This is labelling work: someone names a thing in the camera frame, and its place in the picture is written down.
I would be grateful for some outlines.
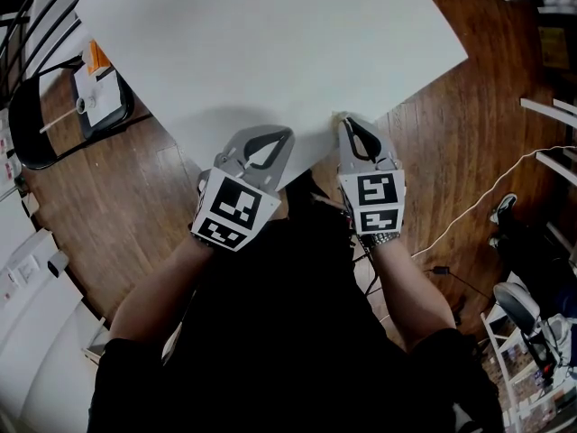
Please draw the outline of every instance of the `bracelet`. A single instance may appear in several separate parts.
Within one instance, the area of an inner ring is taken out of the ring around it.
[[[207,245],[208,247],[215,249],[215,250],[220,250],[222,247],[214,242],[210,242],[208,239],[205,239],[204,237],[201,237],[199,235],[194,234],[192,231],[192,223],[190,223],[188,225],[188,231],[190,232],[190,235],[192,235],[195,239],[197,239],[201,244]]]
[[[374,249],[377,245],[385,244],[393,239],[398,239],[400,232],[394,233],[377,233],[374,235],[362,235],[361,242],[369,250]]]

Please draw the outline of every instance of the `hardwood floorboard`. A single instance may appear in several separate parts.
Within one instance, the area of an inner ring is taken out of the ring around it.
[[[518,103],[520,97],[543,103],[553,97],[540,68],[535,8],[529,2],[502,0],[435,2],[469,59],[378,122],[406,170],[402,239],[413,253],[429,246],[521,154],[563,143],[564,138],[560,124]],[[56,95],[50,100],[51,114],[69,107],[66,88],[60,85],[50,92]],[[74,138],[69,128],[78,127],[74,120],[56,127],[51,140],[69,145]],[[47,170],[25,172],[41,203],[41,224],[54,232],[88,299],[105,317],[114,315],[126,293],[186,233],[197,202],[199,172],[194,156],[190,158],[151,119]],[[333,152],[313,174],[331,198],[340,199],[337,164],[338,152]],[[519,217],[545,221],[555,182],[545,166],[524,160],[442,241],[418,256],[417,263],[423,270],[450,266],[490,296],[505,274],[497,253],[487,245],[496,231],[488,221],[490,211],[514,191]],[[284,215],[286,206],[276,217]],[[479,313],[490,301],[451,276],[428,275],[452,305],[466,298],[461,330],[480,335]]]

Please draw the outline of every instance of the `cord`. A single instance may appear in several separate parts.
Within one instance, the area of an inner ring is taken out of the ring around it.
[[[382,287],[379,287],[378,289],[375,290],[371,290],[369,293],[365,295],[365,297],[368,297],[369,295],[372,295],[373,293],[378,292],[379,290],[382,290]]]
[[[549,324],[549,319],[545,319],[545,323],[547,324],[547,327],[549,327],[549,332],[551,333],[551,338],[553,339],[555,352],[557,353],[557,356],[559,356],[559,362],[561,363],[561,366],[563,366],[564,365],[563,364],[563,355],[559,351],[559,345],[557,344],[557,337],[555,336],[553,329],[551,328],[551,324]]]
[[[375,277],[372,278],[369,287],[367,287],[367,290],[364,292],[364,296],[368,297],[369,295],[371,295],[372,286],[375,285],[375,283],[379,279],[379,274],[377,273],[377,268],[375,268],[375,263],[372,262],[371,252],[369,252],[369,249],[365,246],[365,244],[362,243],[361,237],[359,235],[356,236],[357,240],[359,241],[359,244],[362,247],[362,250],[364,250],[364,256],[366,256],[369,259],[369,263],[371,263],[372,270],[375,271]]]
[[[492,298],[487,295],[486,293],[481,292],[479,289],[477,289],[475,286],[471,285],[469,282],[464,281],[463,279],[461,279],[459,276],[457,276],[456,274],[453,274],[453,272],[451,272],[451,269],[448,266],[435,266],[433,269],[431,270],[424,270],[423,272],[431,272],[437,276],[453,276],[456,280],[462,282],[463,284],[465,284],[466,286],[469,286],[471,289],[475,290],[478,294],[482,295],[483,297],[485,297],[488,300],[491,300]]]
[[[475,209],[480,203],[481,201],[488,196],[496,187],[497,185],[507,176],[510,174],[510,172],[512,172],[518,165],[519,163],[521,163],[521,161],[523,161],[523,159],[525,159],[526,157],[531,157],[532,155],[537,154],[538,152],[543,152],[543,151],[552,151],[554,149],[577,149],[577,146],[553,146],[551,148],[543,148],[543,149],[535,149],[534,151],[530,152],[529,154],[524,154],[521,157],[519,157],[519,160],[515,163],[515,165],[513,165],[510,169],[508,169],[505,173],[503,173],[500,177],[497,178],[497,180],[495,181],[495,184],[493,184],[493,186],[487,191],[485,192],[478,200],[477,202],[475,202],[472,206],[470,206],[469,208],[467,208],[464,212],[462,212],[456,219],[454,219],[449,226],[444,230],[444,232],[439,235],[435,241],[430,244],[427,248],[423,249],[423,250],[419,250],[417,253],[413,253],[412,258],[415,258],[416,256],[419,256],[422,253],[425,253],[429,250],[431,250],[433,247],[435,247],[436,243],[438,243],[441,239],[443,239],[443,237],[445,237],[445,235],[449,232],[449,230],[451,229],[451,227],[453,227],[453,225],[459,221],[461,218],[463,218],[465,215],[467,215],[469,212],[471,212],[473,209]]]
[[[355,258],[355,259],[353,260],[353,263],[357,263],[357,262],[359,262],[360,260],[362,260],[363,258],[367,258],[367,256],[368,256],[368,255],[367,255],[366,253],[364,253],[364,254],[361,255],[359,258]]]

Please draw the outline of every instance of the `white cable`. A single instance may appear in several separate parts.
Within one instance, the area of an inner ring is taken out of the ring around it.
[[[534,151],[530,152],[529,154],[525,154],[522,155],[519,160],[515,163],[515,165],[513,165],[510,169],[508,169],[505,173],[503,173],[500,177],[497,178],[497,181],[495,181],[495,184],[487,191],[485,192],[478,200],[477,202],[475,202],[472,206],[470,206],[469,208],[467,208],[464,212],[462,212],[456,219],[454,219],[449,226],[444,230],[444,232],[439,235],[435,241],[430,244],[426,249],[423,250],[419,250],[417,253],[413,253],[412,258],[415,258],[416,256],[419,256],[422,253],[425,253],[429,250],[431,250],[433,247],[435,247],[436,243],[439,242],[441,239],[443,239],[443,237],[449,232],[449,230],[451,229],[451,227],[457,222],[459,221],[461,218],[463,218],[465,215],[467,215],[470,211],[472,211],[474,208],[476,208],[481,201],[487,196],[489,195],[496,187],[497,185],[500,183],[501,180],[503,180],[507,175],[510,174],[510,172],[512,172],[518,165],[519,163],[521,163],[521,161],[523,161],[523,159],[525,159],[526,157],[531,157],[532,155],[537,154],[538,152],[542,152],[542,151],[552,151],[553,149],[577,149],[577,146],[553,146],[551,148],[544,148],[544,149],[535,149]]]

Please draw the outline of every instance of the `white board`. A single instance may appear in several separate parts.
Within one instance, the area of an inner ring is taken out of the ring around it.
[[[334,111],[378,119],[466,53],[432,0],[81,0],[77,13],[201,168],[248,126],[290,126],[280,187],[334,147]]]

